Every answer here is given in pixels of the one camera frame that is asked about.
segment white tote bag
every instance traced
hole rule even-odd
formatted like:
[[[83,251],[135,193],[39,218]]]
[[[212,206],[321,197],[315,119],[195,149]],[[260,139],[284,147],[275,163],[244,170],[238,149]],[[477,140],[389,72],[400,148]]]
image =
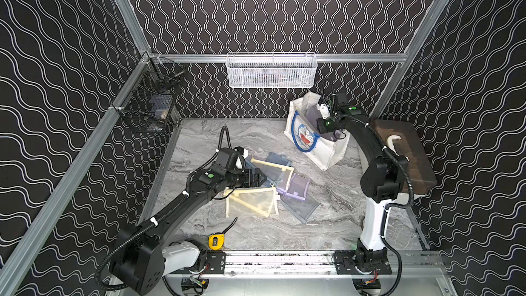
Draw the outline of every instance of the white tote bag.
[[[316,106],[319,99],[320,95],[308,92],[302,98],[291,101],[284,134],[294,142],[298,150],[314,161],[316,166],[326,171],[344,157],[349,143],[349,132],[344,130],[347,136],[336,142],[319,135],[316,126],[312,126],[305,118],[307,109]]]

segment black wire basket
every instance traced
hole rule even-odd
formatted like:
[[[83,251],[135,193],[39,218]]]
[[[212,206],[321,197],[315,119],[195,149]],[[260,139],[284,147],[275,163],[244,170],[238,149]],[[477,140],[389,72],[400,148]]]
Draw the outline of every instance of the black wire basket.
[[[179,63],[167,58],[151,58],[155,68],[154,71],[148,71],[152,80],[158,80],[158,86],[165,89],[176,89],[180,86],[181,80],[187,73],[187,69]]]
[[[162,133],[170,131],[179,121],[174,110],[175,89],[184,70],[178,76],[163,75],[151,67],[145,68],[134,89],[118,110],[123,122],[136,133]]]

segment white wire basket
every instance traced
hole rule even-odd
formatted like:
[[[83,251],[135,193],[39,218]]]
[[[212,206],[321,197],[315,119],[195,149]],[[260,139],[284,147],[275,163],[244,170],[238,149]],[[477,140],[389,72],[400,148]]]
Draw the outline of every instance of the white wire basket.
[[[318,62],[315,53],[228,53],[232,88],[311,88]]]

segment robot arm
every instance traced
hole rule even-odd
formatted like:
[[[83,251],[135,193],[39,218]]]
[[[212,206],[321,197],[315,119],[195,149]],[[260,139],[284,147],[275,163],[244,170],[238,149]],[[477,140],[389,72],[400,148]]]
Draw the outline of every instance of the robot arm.
[[[130,287],[139,295],[151,291],[162,276],[183,267],[198,271],[204,266],[206,250],[185,241],[162,248],[166,238],[177,230],[217,194],[226,188],[259,187],[267,178],[259,169],[245,169],[243,148],[221,148],[210,168],[190,173],[187,188],[152,218],[139,226],[123,227],[117,235],[115,250],[99,264],[95,279],[104,290]],[[101,281],[102,268],[124,283],[110,286]]]
[[[403,155],[397,155],[388,149],[378,133],[369,125],[369,117],[360,108],[347,101],[344,93],[332,96],[332,108],[329,115],[322,114],[317,120],[320,133],[347,129],[358,142],[364,152],[369,166],[364,172],[360,186],[367,197],[364,229],[357,242],[356,268],[361,272],[371,272],[379,266],[387,266],[387,248],[391,247],[385,241],[385,228],[389,208],[404,207],[394,204],[398,193],[402,191],[404,181],[408,180],[406,173],[408,160]],[[320,99],[320,111],[324,105]],[[411,200],[405,207],[412,205]]]

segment blue bag handle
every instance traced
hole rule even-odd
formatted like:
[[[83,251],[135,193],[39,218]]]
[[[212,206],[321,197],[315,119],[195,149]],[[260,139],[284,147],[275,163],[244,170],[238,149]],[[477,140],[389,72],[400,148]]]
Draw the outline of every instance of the blue bag handle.
[[[314,133],[314,142],[312,143],[312,145],[310,146],[310,148],[304,150],[302,149],[299,145],[298,145],[298,141],[296,141],[296,135],[294,134],[294,122],[296,121],[296,115],[299,115],[299,112],[296,110],[296,112],[294,113],[294,117],[293,117],[293,122],[292,124],[290,125],[290,133],[292,134],[293,136],[293,141],[294,141],[294,144],[296,145],[296,148],[298,148],[298,150],[300,150],[301,152],[311,152],[312,150],[314,150],[314,148],[316,147],[316,142],[318,142],[318,139],[319,139],[319,135],[317,133]]]

